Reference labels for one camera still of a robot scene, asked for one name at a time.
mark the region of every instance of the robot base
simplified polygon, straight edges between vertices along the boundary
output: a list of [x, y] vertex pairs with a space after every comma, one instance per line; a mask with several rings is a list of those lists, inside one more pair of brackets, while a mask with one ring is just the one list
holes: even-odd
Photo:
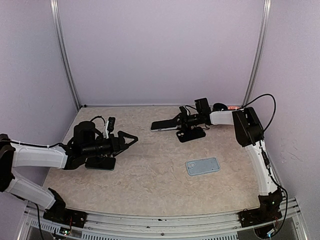
[[276, 217], [278, 219], [281, 219], [282, 214], [280, 211], [279, 212], [277, 211], [273, 215], [265, 216], [263, 220], [260, 217], [261, 217], [261, 211], [259, 208], [244, 210], [239, 212], [239, 218], [240, 218], [242, 228], [272, 222], [276, 220]]
[[83, 229], [87, 219], [87, 213], [85, 213], [84, 211], [77, 211], [77, 210], [66, 208], [64, 210], [63, 217], [57, 218], [54, 215], [52, 215], [49, 211], [46, 211], [43, 214], [43, 218], [58, 224], [63, 224], [63, 225], [73, 226], [76, 228]]

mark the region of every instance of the black cable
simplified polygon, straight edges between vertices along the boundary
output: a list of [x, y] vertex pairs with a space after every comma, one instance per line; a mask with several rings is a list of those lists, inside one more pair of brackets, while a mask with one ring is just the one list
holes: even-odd
[[106, 120], [105, 120], [102, 116], [95, 116], [94, 118], [92, 118], [92, 119], [90, 120], [90, 122], [93, 122], [93, 120], [95, 120], [95, 119], [102, 119], [104, 125], [106, 125]]
[[188, 111], [188, 116], [190, 116], [191, 112], [190, 112], [189, 108], [187, 108], [187, 106], [184, 106], [184, 108]]
[[24, 143], [24, 142], [18, 142], [18, 141], [11, 141], [11, 140], [0, 140], [1, 143], [11, 143], [11, 144], [17, 144], [17, 145], [23, 145], [23, 146], [29, 146], [29, 147], [36, 147], [36, 148], [44, 148], [44, 149], [47, 149], [47, 148], [53, 148], [57, 145], [63, 145], [62, 142], [57, 142], [53, 145], [37, 145], [37, 144], [31, 144], [31, 143]]
[[256, 100], [258, 100], [259, 98], [262, 98], [262, 97], [264, 97], [264, 96], [270, 96], [270, 97], [273, 99], [273, 106], [274, 106], [274, 107], [273, 107], [272, 117], [271, 117], [269, 123], [268, 123], [268, 124], [266, 125], [266, 127], [263, 129], [263, 133], [268, 129], [268, 127], [269, 127], [270, 124], [272, 123], [272, 121], [273, 121], [273, 119], [274, 119], [274, 117], [275, 117], [275, 114], [276, 114], [277, 103], [276, 103], [275, 97], [274, 97], [272, 94], [270, 94], [270, 93], [265, 93], [265, 94], [262, 94], [262, 95], [260, 95], [260, 96], [257, 96], [255, 99], [253, 99], [252, 101], [248, 102], [246, 105], [241, 106], [241, 107], [238, 109], [238, 110], [244, 109], [244, 108], [247, 107], [248, 105], [252, 104], [252, 103], [255, 102]]
[[284, 217], [283, 217], [283, 220], [282, 220], [282, 223], [281, 223], [281, 226], [279, 227], [279, 229], [271, 236], [271, 237], [274, 237], [274, 236], [277, 235], [277, 234], [280, 232], [280, 230], [282, 229], [282, 227], [283, 227], [283, 225], [284, 225], [284, 223], [285, 223], [286, 217], [287, 217], [287, 211], [288, 211], [288, 192], [287, 192], [287, 190], [286, 190], [283, 186], [281, 186], [280, 184], [278, 184], [278, 183], [275, 181], [275, 179], [274, 179], [274, 178], [272, 177], [272, 175], [271, 175], [270, 168], [268, 169], [268, 171], [269, 171], [269, 175], [270, 175], [271, 180], [274, 182], [274, 184], [275, 184], [278, 188], [282, 189], [282, 190], [284, 191], [284, 194], [285, 194], [285, 212], [284, 212]]
[[38, 213], [38, 226], [39, 226], [39, 232], [40, 232], [40, 235], [41, 235], [41, 239], [42, 239], [42, 240], [45, 240], [44, 235], [43, 235], [43, 232], [42, 232], [42, 230], [41, 230], [39, 206], [38, 206], [38, 204], [36, 204], [36, 203], [35, 203], [34, 205], [36, 206], [36, 211], [37, 211], [37, 213]]
[[191, 108], [191, 109], [194, 109], [194, 110], [197, 110], [194, 106], [185, 105], [185, 107], [187, 107], [187, 108]]
[[205, 126], [205, 128], [203, 127], [202, 128], [203, 130], [210, 130], [210, 127], [208, 127], [207, 124], [205, 124], [204, 126]]

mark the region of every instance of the wire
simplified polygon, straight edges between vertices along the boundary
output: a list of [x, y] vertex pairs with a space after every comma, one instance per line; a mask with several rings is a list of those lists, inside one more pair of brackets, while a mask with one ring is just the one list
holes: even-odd
[[42, 232], [42, 230], [41, 230], [39, 206], [38, 206], [38, 204], [36, 204], [36, 203], [35, 203], [34, 205], [36, 206], [36, 211], [37, 211], [37, 213], [38, 213], [38, 226], [39, 226], [39, 232], [40, 232], [40, 235], [41, 235], [41, 239], [42, 239], [42, 240], [45, 240], [44, 235], [43, 235], [43, 232]]
[[11, 144], [17, 144], [17, 145], [23, 145], [23, 146], [29, 146], [29, 147], [36, 147], [36, 148], [44, 148], [44, 149], [50, 149], [57, 145], [63, 145], [62, 142], [57, 142], [53, 145], [38, 145], [38, 144], [31, 144], [31, 143], [25, 143], [25, 142], [19, 142], [19, 141], [11, 141], [11, 140], [0, 140], [1, 143], [11, 143]]
[[188, 116], [190, 116], [191, 112], [190, 112], [189, 108], [187, 108], [187, 106], [184, 106], [184, 108], [188, 111]]
[[106, 125], [106, 120], [105, 120], [102, 116], [95, 116], [94, 118], [92, 118], [92, 119], [90, 120], [90, 122], [93, 122], [95, 119], [102, 119], [104, 125]]
[[269, 171], [270, 178], [271, 178], [271, 180], [274, 182], [274, 184], [275, 184], [278, 188], [282, 189], [282, 190], [284, 191], [284, 193], [285, 193], [285, 212], [284, 212], [284, 217], [283, 217], [283, 220], [282, 220], [282, 223], [281, 223], [279, 229], [275, 232], [275, 234], [273, 234], [273, 235], [271, 236], [271, 237], [274, 237], [274, 236], [277, 235], [277, 234], [280, 232], [280, 230], [282, 229], [282, 227], [283, 227], [283, 225], [284, 225], [284, 223], [285, 223], [286, 217], [287, 217], [287, 212], [288, 212], [288, 192], [287, 192], [287, 190], [286, 190], [283, 186], [281, 186], [279, 183], [277, 183], [277, 182], [275, 181], [275, 179], [274, 179], [274, 178], [272, 177], [272, 175], [271, 175], [270, 168], [268, 169], [268, 171]]
[[278, 230], [279, 227], [279, 218], [275, 217], [275, 229]]
[[191, 109], [194, 109], [194, 110], [197, 110], [194, 106], [185, 105], [185, 107], [187, 107], [187, 108], [191, 108]]
[[252, 104], [253, 102], [255, 102], [256, 100], [258, 100], [259, 98], [262, 98], [264, 96], [270, 96], [272, 99], [273, 99], [273, 114], [272, 114], [272, 117], [269, 121], [269, 123], [266, 125], [266, 127], [263, 129], [263, 133], [265, 133], [265, 131], [268, 129], [268, 127], [270, 126], [270, 124], [272, 123], [274, 117], [275, 117], [275, 114], [276, 114], [276, 109], [277, 109], [277, 103], [276, 103], [276, 99], [275, 97], [270, 94], [270, 93], [265, 93], [265, 94], [262, 94], [260, 96], [257, 96], [255, 99], [253, 99], [252, 101], [248, 102], [246, 105], [243, 105], [241, 106], [238, 110], [240, 109], [244, 109], [245, 107], [247, 107], [248, 105]]
[[66, 240], [66, 239], [68, 239], [69, 238], [69, 236], [71, 235], [71, 231], [72, 231], [72, 226], [71, 226], [71, 224], [72, 224], [72, 217], [70, 218], [70, 224], [69, 224], [69, 227], [70, 227], [70, 232], [69, 232], [69, 234], [67, 235], [67, 237], [65, 237], [65, 238], [57, 238], [56, 237], [56, 229], [54, 229], [54, 233], [52, 234], [51, 232], [50, 232], [50, 234], [51, 234], [51, 236], [53, 237], [53, 240]]
[[205, 126], [205, 128], [203, 127], [203, 128], [202, 128], [203, 130], [209, 130], [209, 129], [210, 129], [210, 127], [207, 126], [207, 124], [205, 124], [204, 126]]

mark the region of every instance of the black smartphone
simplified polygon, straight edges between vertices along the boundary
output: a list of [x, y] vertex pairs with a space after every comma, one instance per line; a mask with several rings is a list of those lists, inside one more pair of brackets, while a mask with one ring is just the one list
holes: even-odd
[[115, 157], [90, 157], [85, 162], [87, 169], [98, 169], [112, 171], [115, 169], [116, 158]]
[[178, 128], [177, 122], [173, 119], [170, 119], [170, 120], [163, 120], [163, 121], [154, 121], [151, 124], [150, 130], [152, 132], [158, 132], [158, 131], [175, 130], [177, 128]]

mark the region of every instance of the mounting plate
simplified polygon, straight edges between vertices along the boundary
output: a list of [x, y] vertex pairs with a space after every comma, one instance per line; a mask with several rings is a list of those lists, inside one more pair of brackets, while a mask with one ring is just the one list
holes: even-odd
[[185, 143], [191, 140], [204, 138], [206, 136], [205, 131], [202, 127], [197, 126], [193, 129], [188, 129], [184, 131], [177, 131], [176, 136], [178, 137], [181, 143]]
[[264, 224], [268, 222], [272, 222], [276, 220], [276, 217], [278, 219], [282, 218], [281, 212], [274, 213], [273, 216], [267, 216], [264, 220], [259, 219], [260, 216], [260, 210], [259, 208], [255, 209], [250, 209], [250, 210], [243, 210], [239, 212], [239, 219], [241, 222], [241, 227], [246, 228], [246, 227], [251, 227], [254, 225], [259, 225], [259, 224]]
[[72, 209], [66, 208], [64, 210], [64, 216], [62, 221], [58, 222], [58, 221], [52, 220], [50, 217], [46, 215], [46, 212], [44, 212], [43, 218], [53, 222], [57, 222], [58, 224], [63, 224], [63, 225], [83, 229], [85, 226], [85, 222], [87, 220], [87, 213], [84, 211], [78, 211], [78, 210], [72, 210]]

